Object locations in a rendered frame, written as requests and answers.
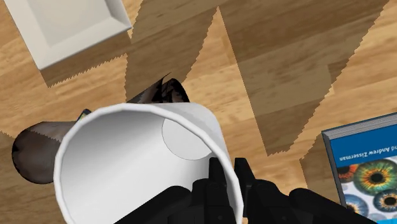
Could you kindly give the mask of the blue book with eye pictures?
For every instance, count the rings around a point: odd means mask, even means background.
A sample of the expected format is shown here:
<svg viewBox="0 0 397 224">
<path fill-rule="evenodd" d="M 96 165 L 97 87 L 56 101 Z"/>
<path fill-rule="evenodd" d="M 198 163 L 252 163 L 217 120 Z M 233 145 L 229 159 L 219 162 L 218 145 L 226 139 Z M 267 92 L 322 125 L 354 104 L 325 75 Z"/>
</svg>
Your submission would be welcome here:
<svg viewBox="0 0 397 224">
<path fill-rule="evenodd" d="M 321 132 L 340 203 L 397 224 L 397 113 Z"/>
</svg>

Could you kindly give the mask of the dark brown rounded object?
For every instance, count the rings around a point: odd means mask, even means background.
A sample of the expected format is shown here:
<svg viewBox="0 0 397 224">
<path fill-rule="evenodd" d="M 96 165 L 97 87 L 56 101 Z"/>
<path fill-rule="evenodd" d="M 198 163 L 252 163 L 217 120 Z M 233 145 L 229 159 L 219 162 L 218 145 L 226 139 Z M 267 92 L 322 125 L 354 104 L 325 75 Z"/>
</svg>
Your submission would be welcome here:
<svg viewBox="0 0 397 224">
<path fill-rule="evenodd" d="M 12 146 L 13 165 L 21 177 L 35 184 L 51 183 L 55 156 L 75 123 L 39 122 L 21 131 Z"/>
</svg>

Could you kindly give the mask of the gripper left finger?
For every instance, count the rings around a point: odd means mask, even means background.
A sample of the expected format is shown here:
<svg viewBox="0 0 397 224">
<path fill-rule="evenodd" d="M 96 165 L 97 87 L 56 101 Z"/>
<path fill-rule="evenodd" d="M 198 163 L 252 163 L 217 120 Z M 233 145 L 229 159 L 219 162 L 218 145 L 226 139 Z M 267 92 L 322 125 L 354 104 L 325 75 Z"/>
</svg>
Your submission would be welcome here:
<svg viewBox="0 0 397 224">
<path fill-rule="evenodd" d="M 209 177 L 192 190 L 170 186 L 115 224 L 236 224 L 219 160 L 209 159 Z"/>
</svg>

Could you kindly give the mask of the white square plate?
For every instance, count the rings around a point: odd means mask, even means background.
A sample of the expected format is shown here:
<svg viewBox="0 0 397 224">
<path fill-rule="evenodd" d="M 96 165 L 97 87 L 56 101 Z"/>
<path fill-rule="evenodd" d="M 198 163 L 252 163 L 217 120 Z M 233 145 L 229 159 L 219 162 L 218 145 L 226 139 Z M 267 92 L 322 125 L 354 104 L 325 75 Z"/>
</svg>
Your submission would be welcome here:
<svg viewBox="0 0 397 224">
<path fill-rule="evenodd" d="M 39 70 L 132 28 L 122 0 L 4 0 Z"/>
</svg>

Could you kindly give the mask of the dark brown pointed object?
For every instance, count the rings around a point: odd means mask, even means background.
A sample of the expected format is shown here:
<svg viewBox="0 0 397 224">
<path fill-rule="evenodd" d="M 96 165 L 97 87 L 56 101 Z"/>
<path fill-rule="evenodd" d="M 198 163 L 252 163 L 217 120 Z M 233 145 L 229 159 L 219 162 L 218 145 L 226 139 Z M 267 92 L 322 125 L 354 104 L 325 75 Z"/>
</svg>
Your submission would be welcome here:
<svg viewBox="0 0 397 224">
<path fill-rule="evenodd" d="M 163 82 L 161 78 L 141 93 L 127 101 L 127 103 L 152 104 L 152 103 L 173 103 L 189 102 L 188 95 L 182 84 L 175 78 Z"/>
</svg>

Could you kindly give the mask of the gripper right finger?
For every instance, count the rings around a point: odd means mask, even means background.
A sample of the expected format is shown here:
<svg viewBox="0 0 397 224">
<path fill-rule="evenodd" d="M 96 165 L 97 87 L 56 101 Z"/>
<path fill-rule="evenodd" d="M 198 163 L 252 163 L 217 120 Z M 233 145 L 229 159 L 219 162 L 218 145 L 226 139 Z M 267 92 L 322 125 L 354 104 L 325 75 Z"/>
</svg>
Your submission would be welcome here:
<svg viewBox="0 0 397 224">
<path fill-rule="evenodd" d="M 234 171 L 248 224 L 377 224 L 306 188 L 285 195 L 273 182 L 256 179 L 245 158 L 235 159 Z"/>
</svg>

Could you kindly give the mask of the white cup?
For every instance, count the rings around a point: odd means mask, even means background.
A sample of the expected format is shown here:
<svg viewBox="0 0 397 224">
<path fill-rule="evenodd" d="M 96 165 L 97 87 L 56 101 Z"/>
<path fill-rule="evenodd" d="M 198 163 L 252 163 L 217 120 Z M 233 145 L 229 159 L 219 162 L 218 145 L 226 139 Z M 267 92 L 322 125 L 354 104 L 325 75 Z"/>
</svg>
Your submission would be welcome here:
<svg viewBox="0 0 397 224">
<path fill-rule="evenodd" d="M 76 122 L 55 157 L 53 184 L 66 224 L 114 224 L 170 186 L 192 188 L 219 159 L 242 223 L 243 199 L 215 115 L 194 102 L 99 108 Z"/>
</svg>

